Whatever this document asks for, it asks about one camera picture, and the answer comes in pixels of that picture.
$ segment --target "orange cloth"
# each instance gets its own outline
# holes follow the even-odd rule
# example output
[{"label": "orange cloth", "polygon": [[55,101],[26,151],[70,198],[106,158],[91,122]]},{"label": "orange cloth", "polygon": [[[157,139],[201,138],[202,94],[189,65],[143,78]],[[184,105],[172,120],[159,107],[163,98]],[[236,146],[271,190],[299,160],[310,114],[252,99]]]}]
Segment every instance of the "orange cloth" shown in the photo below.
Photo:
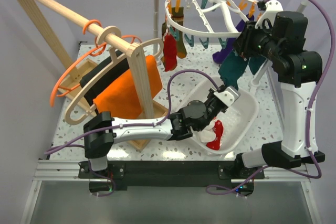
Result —
[{"label": "orange cloth", "polygon": [[[146,65],[153,99],[162,89],[162,82],[154,56],[146,57]],[[136,119],[142,112],[136,92],[129,69],[114,80],[93,102],[99,113],[110,111],[111,116],[117,118]]]}]

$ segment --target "terrazzo surface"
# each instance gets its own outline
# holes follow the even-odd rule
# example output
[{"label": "terrazzo surface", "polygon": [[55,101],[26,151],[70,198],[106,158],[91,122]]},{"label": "terrazzo surface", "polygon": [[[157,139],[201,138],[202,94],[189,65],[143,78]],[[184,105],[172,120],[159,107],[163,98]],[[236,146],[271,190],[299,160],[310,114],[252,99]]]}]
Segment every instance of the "terrazzo surface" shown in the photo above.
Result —
[{"label": "terrazzo surface", "polygon": [[[82,44],[78,55],[81,56],[94,45]],[[221,49],[220,45],[209,45],[208,49],[204,49],[202,45],[195,45],[193,48],[186,45],[187,57],[178,59],[178,65],[174,71],[164,72],[163,65],[159,65],[163,89],[154,98],[155,101],[168,107],[166,94],[166,86],[170,76],[182,69],[198,69],[209,75],[218,75],[219,65],[212,60],[212,54]],[[146,47],[145,54],[152,54],[152,47]],[[97,57],[89,57],[91,60],[99,63],[108,57],[106,50],[102,55]],[[249,90],[248,83],[252,78],[250,70],[247,68],[244,75],[238,80],[239,88]],[[203,76],[196,73],[185,73],[177,76],[172,82],[171,98],[172,111],[175,111],[178,104],[187,96],[187,94],[201,81]],[[218,161],[233,160],[235,155],[241,152],[252,151],[260,148],[264,143],[282,140],[282,130],[280,127],[279,117],[273,101],[270,85],[267,76],[261,79],[261,85],[256,93],[256,99],[260,103],[259,113],[254,123],[247,131],[241,142],[230,153],[225,155],[209,156],[206,150],[201,149],[191,140],[183,141],[158,141],[152,140],[146,148],[139,152],[127,142],[114,145],[109,154],[110,160],[144,160],[144,161],[167,161],[167,160],[185,160],[185,161]],[[65,99],[61,117],[56,127],[53,146],[67,143],[67,141],[83,133],[83,125],[91,118],[87,118],[78,125],[69,125],[64,121],[65,109],[69,105],[70,100]],[[71,117],[76,118],[83,114],[83,109],[76,107]],[[83,160],[84,150],[81,148],[65,148],[58,153],[50,156],[53,160]]]}]

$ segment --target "brown sock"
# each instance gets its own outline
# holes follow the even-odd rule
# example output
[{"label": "brown sock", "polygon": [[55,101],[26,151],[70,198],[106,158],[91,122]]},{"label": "brown sock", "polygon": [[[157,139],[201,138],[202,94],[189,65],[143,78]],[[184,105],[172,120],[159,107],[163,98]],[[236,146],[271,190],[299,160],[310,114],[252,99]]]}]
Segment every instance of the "brown sock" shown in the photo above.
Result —
[{"label": "brown sock", "polygon": [[[183,7],[180,7],[178,9],[178,12],[175,11],[175,7],[172,8],[172,18],[173,20],[178,23],[179,25],[183,26]],[[183,33],[181,31],[178,31],[180,34],[180,39],[177,41],[177,56],[180,59],[183,59],[187,56],[187,50],[185,49],[184,43],[183,43]]]}]

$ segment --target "red sock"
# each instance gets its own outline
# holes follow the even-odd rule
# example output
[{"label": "red sock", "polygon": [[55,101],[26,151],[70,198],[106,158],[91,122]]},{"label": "red sock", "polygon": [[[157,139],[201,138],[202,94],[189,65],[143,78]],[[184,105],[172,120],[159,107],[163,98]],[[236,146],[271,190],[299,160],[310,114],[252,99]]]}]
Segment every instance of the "red sock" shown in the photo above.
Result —
[{"label": "red sock", "polygon": [[220,120],[215,122],[215,126],[213,127],[214,132],[216,133],[216,138],[212,142],[209,142],[206,144],[206,147],[212,149],[212,150],[219,150],[220,147],[220,139],[224,132],[223,124]]},{"label": "red sock", "polygon": [[173,35],[167,34],[163,42],[164,71],[174,70],[177,66],[177,47]]}]

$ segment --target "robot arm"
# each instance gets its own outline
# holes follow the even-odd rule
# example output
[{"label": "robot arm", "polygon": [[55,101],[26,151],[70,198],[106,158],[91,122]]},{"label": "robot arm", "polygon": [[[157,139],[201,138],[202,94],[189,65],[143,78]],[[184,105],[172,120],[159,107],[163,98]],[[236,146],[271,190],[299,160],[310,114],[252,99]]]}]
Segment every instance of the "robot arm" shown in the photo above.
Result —
[{"label": "robot arm", "polygon": [[[264,10],[267,3],[259,2],[258,6]],[[284,140],[238,154],[236,162],[241,167],[299,167],[302,163],[312,163],[308,151],[318,162],[324,161],[324,154],[318,151],[315,140],[315,101],[311,110],[309,148],[305,142],[308,102],[322,74],[321,56],[303,50],[307,24],[307,18],[299,12],[278,12],[274,21],[262,16],[258,22],[246,22],[234,43],[239,55],[245,58],[263,56],[272,62],[281,83],[285,108]]]},{"label": "robot arm", "polygon": [[202,131],[218,115],[225,112],[240,94],[233,87],[210,89],[205,102],[195,100],[187,106],[165,117],[145,120],[111,118],[110,112],[102,112],[84,126],[84,132],[100,127],[114,126],[113,130],[90,134],[84,138],[85,157],[91,162],[92,170],[107,168],[107,154],[113,144],[129,140],[156,139],[162,141],[183,140]]}]

